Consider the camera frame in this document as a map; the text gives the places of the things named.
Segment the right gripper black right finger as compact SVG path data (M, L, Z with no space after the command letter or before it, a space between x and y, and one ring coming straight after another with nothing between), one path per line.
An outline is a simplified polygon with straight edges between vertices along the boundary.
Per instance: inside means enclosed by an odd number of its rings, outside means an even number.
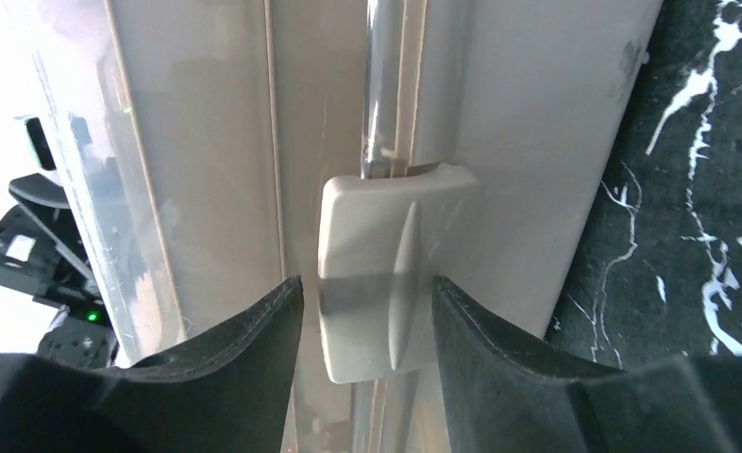
M603 366L446 277L434 281L432 316L454 452L742 452L742 358Z

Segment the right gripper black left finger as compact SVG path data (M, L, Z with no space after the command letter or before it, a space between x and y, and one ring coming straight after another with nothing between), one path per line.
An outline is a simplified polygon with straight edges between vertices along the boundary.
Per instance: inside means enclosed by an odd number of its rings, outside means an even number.
M303 309L288 278L127 369L0 354L0 452L277 452Z

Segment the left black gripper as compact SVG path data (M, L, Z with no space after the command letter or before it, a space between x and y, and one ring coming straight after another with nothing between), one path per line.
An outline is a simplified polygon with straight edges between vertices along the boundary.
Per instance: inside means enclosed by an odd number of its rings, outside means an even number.
M40 357L86 369L112 366L118 340L65 191L41 174L13 179L16 204L0 220L0 286L57 314Z

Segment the translucent brown beige tool box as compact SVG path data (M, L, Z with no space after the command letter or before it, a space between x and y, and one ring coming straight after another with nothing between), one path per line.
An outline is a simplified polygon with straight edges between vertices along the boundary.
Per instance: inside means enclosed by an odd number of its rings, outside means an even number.
M548 327L657 1L8 1L135 365L301 277L282 448L447 452L431 280Z

